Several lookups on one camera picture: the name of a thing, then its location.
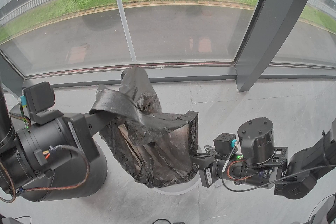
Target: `white label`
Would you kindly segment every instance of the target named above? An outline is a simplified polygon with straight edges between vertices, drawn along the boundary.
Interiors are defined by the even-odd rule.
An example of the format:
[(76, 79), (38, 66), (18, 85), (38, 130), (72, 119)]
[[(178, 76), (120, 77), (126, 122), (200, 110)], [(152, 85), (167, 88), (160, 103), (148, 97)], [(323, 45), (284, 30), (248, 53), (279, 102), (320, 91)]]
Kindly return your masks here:
[(208, 183), (209, 183), (209, 186), (210, 186), (212, 184), (212, 178), (211, 178), (210, 168), (208, 168), (207, 170), (205, 170), (205, 173), (207, 174)]
[(75, 132), (74, 126), (72, 125), (72, 122), (68, 121), (68, 125), (69, 125), (70, 131), (71, 131), (71, 133), (72, 133), (72, 137), (73, 137), (73, 139), (75, 140), (78, 149), (79, 149), (80, 151), (84, 152), (84, 151), (83, 151), (83, 148), (82, 148), (82, 146), (81, 146), (81, 143), (80, 143), (79, 140), (78, 140), (78, 137), (77, 137), (77, 134), (76, 134), (76, 132)]

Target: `black plastic bag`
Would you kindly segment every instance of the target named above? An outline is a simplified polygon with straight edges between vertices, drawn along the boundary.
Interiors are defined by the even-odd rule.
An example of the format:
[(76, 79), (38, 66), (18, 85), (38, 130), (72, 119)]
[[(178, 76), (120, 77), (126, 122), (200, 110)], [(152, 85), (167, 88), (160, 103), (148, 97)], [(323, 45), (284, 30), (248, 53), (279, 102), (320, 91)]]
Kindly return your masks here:
[(99, 134), (115, 159), (136, 182), (149, 188), (185, 183), (198, 166), (198, 113), (164, 114), (144, 69), (123, 72), (119, 92), (99, 85), (91, 113), (111, 112), (115, 117)]

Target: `asphalt pavement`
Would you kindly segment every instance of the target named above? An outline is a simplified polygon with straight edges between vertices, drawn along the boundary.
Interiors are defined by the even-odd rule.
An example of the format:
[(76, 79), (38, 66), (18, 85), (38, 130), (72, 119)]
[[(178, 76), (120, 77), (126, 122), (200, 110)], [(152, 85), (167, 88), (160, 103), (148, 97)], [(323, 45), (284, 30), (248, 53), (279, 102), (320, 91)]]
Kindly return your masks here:
[[(125, 9), (138, 62), (232, 61), (251, 10), (221, 6), (147, 6)], [(297, 22), (277, 57), (336, 63), (336, 38)], [(118, 10), (63, 20), (1, 46), (25, 75), (131, 63)]]

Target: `yellow curb line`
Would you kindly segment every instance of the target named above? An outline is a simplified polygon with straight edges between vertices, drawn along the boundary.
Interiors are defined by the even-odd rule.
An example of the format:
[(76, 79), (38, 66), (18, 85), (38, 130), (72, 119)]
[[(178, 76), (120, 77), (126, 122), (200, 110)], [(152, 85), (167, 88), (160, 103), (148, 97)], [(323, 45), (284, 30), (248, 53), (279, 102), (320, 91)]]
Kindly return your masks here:
[[(211, 6), (211, 7), (218, 7), (218, 6), (220, 6), (220, 7), (226, 7), (226, 8), (237, 8), (237, 9), (245, 9), (245, 10), (252, 10), (252, 11), (254, 10), (254, 8), (238, 7), (238, 6), (231, 6), (231, 5), (230, 6), (226, 6), (226, 5), (221, 5), (220, 3), (218, 3), (218, 4), (210, 4), (210, 3), (208, 3), (208, 4), (204, 4), (204, 3), (151, 3), (151, 4), (141, 4), (141, 3), (139, 3), (138, 5), (135, 5), (135, 6), (124, 6), (124, 9), (125, 8), (137, 8), (137, 7), (155, 7), (155, 6)], [(6, 42), (8, 42), (8, 41), (10, 41), (10, 40), (12, 40), (14, 38), (17, 38), (17, 37), (19, 37), (19, 36), (21, 36), (23, 34), (29, 33), (29, 32), (34, 31), (36, 29), (42, 28), (44, 26), (48, 26), (48, 25), (54, 24), (56, 22), (60, 22), (60, 21), (68, 20), (68, 19), (73, 19), (73, 18), (85, 16), (85, 15), (88, 15), (88, 14), (94, 14), (94, 13), (99, 13), (99, 12), (104, 12), (104, 11), (111, 11), (111, 10), (117, 10), (117, 9), (118, 8), (115, 7), (115, 8), (106, 8), (106, 9), (94, 10), (94, 11), (90, 11), (90, 12), (79, 11), (80, 14), (77, 14), (77, 15), (74, 15), (74, 16), (65, 17), (65, 18), (62, 18), (62, 19), (59, 19), (59, 20), (55, 20), (55, 21), (50, 21), (50, 22), (48, 22), (48, 23), (46, 23), (44, 25), (40, 25), (38, 27), (35, 27), (35, 28), (32, 28), (32, 29), (30, 29), (28, 31), (20, 33), (20, 34), (18, 34), (16, 36), (13, 36), (10, 39), (8, 39), (8, 40), (0, 43), (0, 45), (5, 44)], [(330, 31), (330, 30), (328, 30), (326, 28), (323, 28), (323, 27), (321, 27), (318, 24), (313, 24), (313, 23), (308, 22), (306, 20), (301, 20), (300, 18), (298, 19), (298, 21), (304, 22), (306, 24), (309, 24), (309, 25), (315, 26), (317, 28), (320, 28), (322, 30), (325, 30), (325, 31), (327, 31), (329, 33), (335, 34), (334, 32), (332, 32), (332, 31)]]

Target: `tile floor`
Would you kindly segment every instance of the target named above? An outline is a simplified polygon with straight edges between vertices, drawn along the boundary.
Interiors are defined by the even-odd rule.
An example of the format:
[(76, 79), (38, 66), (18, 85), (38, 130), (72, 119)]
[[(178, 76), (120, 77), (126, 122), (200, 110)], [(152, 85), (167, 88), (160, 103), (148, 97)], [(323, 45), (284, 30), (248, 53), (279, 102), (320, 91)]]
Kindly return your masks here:
[[(249, 119), (268, 117), (274, 124), (276, 146), (288, 146), (291, 157), (316, 143), (322, 130), (328, 131), (336, 118), (334, 80), (260, 80), (247, 93), (238, 93), (233, 80), (153, 86), (165, 113), (199, 112), (201, 147), (212, 145), (222, 132), (236, 133)], [(57, 89), (55, 108), (85, 113), (95, 101), (95, 90), (96, 87)], [(16, 104), (10, 94), (6, 94), (6, 100), (9, 108)], [(32, 223), (49, 224), (152, 224), (162, 217), (185, 224), (291, 224), (306, 222), (314, 206), (336, 189), (335, 172), (331, 171), (306, 197), (296, 201), (274, 196), (273, 189), (232, 193), (214, 185), (199, 185), (183, 195), (165, 196), (135, 183), (99, 135), (94, 138), (108, 163), (106, 182), (96, 194), (40, 203), (18, 198), (14, 204), (0, 204), (0, 213), (11, 217), (30, 215)]]

